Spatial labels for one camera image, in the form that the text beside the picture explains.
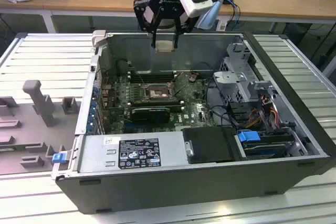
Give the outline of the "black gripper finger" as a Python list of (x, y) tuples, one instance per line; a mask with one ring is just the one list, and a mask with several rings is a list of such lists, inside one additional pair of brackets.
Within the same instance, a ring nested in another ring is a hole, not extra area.
[(193, 30), (196, 24), (196, 18), (190, 18), (182, 9), (174, 8), (173, 20), (175, 25), (173, 48), (176, 49), (178, 47), (179, 36), (184, 33), (190, 33)]
[[(160, 0), (134, 0), (133, 9), (141, 30), (152, 34), (152, 48), (155, 48), (156, 31), (161, 22), (160, 7)], [(147, 9), (153, 12), (153, 17), (150, 22), (145, 18), (145, 11)]]

